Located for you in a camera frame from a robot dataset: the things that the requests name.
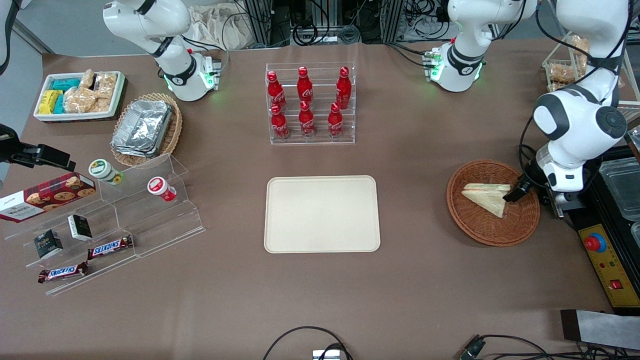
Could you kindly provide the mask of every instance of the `white tray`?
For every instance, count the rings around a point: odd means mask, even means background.
[[[269,181],[264,221],[268,252],[372,252],[378,247],[373,177],[274,177]]]
[[[100,72],[110,72],[114,73],[118,76],[116,80],[116,87],[113,90],[113,96],[111,97],[111,104],[109,105],[108,111],[102,111],[99,113],[83,113],[83,114],[39,114],[38,107],[40,106],[40,102],[42,101],[42,96],[46,90],[51,89],[51,84],[54,80],[58,79],[70,79],[70,78],[81,78],[84,72],[70,72],[67,74],[51,74],[47,75],[44,80],[44,85],[42,85],[42,89],[40,89],[40,95],[38,96],[38,102],[36,102],[36,107],[33,109],[33,116],[42,121],[42,122],[80,122],[80,121],[92,121],[99,120],[104,118],[109,118],[115,115],[116,110],[118,109],[118,104],[120,103],[120,95],[122,94],[122,89],[124,87],[125,76],[120,71],[100,71]]]

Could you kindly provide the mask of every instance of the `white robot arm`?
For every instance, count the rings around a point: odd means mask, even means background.
[[[104,6],[102,17],[110,32],[156,58],[179,99],[195,101],[214,88],[211,58],[190,54],[179,38],[191,24],[181,0],[113,1]]]
[[[470,88],[493,41],[488,25],[527,19],[536,4],[537,0],[450,0],[449,18],[460,30],[451,42],[432,49],[435,68],[430,80],[451,92]]]
[[[538,98],[533,120],[550,140],[527,166],[508,201],[531,187],[528,177],[556,193],[584,187],[583,165],[613,147],[627,132],[616,109],[618,78],[628,23],[628,0],[558,0],[557,18],[568,30],[589,40],[587,76]]]

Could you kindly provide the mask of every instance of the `round wicker basket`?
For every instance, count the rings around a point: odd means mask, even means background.
[[[175,100],[173,100],[170,96],[165,94],[158,94],[158,93],[142,95],[141,97],[137,98],[134,101],[137,101],[137,100],[164,101],[170,104],[171,107],[173,108],[171,118],[169,119],[170,123],[166,129],[166,133],[164,134],[164,139],[163,139],[162,145],[160,146],[160,152],[158,153],[158,156],[162,154],[171,154],[173,150],[175,150],[176,145],[178,145],[178,139],[180,138],[180,132],[182,131],[182,114],[180,113],[180,108],[178,108],[178,104],[176,104]],[[118,130],[120,123],[122,123],[122,118],[124,118],[124,114],[127,113],[127,110],[129,109],[132,103],[133,102],[127,105],[125,110],[123,110],[123,112],[120,114],[120,117],[118,118],[118,122],[116,123],[116,127],[113,130],[114,134]],[[151,159],[151,158],[145,158],[143,156],[132,156],[132,155],[120,154],[119,152],[115,151],[114,148],[111,148],[111,152],[113,153],[113,156],[116,158],[116,160],[118,160],[119,163],[130,166],[130,167],[140,165],[145,161]]]
[[[535,192],[518,202],[507,202],[498,218],[462,195],[466,184],[515,184],[520,174],[507,164],[477,160],[463,165],[449,180],[447,205],[460,228],[473,239],[491,246],[507,247],[528,239],[540,221],[540,204]]]

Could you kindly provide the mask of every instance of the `table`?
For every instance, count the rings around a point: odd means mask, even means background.
[[[430,49],[434,44],[419,44]],[[175,157],[206,232],[57,297],[24,271],[22,244],[0,249],[3,359],[260,359],[299,325],[335,331],[357,359],[451,359],[475,333],[503,333],[548,351],[562,341],[558,309],[610,310],[576,234],[545,209],[528,241],[486,247],[452,221],[445,187],[481,158],[517,166],[516,145],[536,98],[548,40],[492,44],[474,86],[452,94],[383,45],[238,51],[220,90],[180,102]],[[273,147],[264,104],[265,63],[355,60],[356,144]],[[44,74],[120,70],[125,103],[167,92],[150,56],[45,55]],[[22,141],[72,154],[83,171],[112,158],[113,122],[42,124]],[[527,143],[544,144],[532,127]],[[12,165],[2,195],[61,174]],[[373,253],[269,254],[267,182],[276,176],[373,176],[381,247]],[[331,339],[292,334],[270,359],[308,359]],[[531,349],[491,342],[486,351]]]

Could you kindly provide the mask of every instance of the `cookie box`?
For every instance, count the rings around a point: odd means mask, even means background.
[[[0,218],[21,222],[95,193],[93,181],[77,172],[0,199]]]

